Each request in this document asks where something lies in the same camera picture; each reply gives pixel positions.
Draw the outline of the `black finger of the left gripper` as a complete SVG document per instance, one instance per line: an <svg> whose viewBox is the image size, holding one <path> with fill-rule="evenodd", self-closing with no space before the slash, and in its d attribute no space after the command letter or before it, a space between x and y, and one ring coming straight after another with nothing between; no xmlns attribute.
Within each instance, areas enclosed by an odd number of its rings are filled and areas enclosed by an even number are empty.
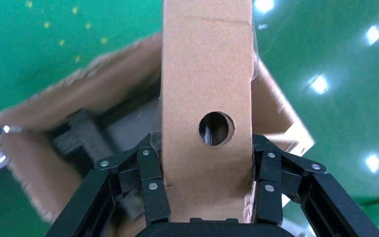
<svg viewBox="0 0 379 237"><path fill-rule="evenodd" d="M79 110L68 116L67 130L51 139L52 145L67 155L78 148L84 149L90 158L108 158L113 148L90 113Z"/></svg>

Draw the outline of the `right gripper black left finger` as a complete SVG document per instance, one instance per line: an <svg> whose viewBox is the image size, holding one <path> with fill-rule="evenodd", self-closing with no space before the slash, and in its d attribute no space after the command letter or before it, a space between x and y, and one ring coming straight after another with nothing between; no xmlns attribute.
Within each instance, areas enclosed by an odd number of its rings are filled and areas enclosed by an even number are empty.
<svg viewBox="0 0 379 237"><path fill-rule="evenodd" d="M131 190L142 193L146 225L170 222L161 166L148 134L134 148L97 162L46 233L48 237L102 237L117 206Z"/></svg>

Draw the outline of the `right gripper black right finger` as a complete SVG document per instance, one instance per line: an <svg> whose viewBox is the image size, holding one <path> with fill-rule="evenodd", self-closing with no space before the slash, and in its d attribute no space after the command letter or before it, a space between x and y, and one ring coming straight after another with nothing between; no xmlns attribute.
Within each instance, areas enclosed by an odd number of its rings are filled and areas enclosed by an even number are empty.
<svg viewBox="0 0 379 237"><path fill-rule="evenodd" d="M252 222L280 227L282 196L300 205L318 237L379 237L379 229L324 165L285 152L254 134Z"/></svg>

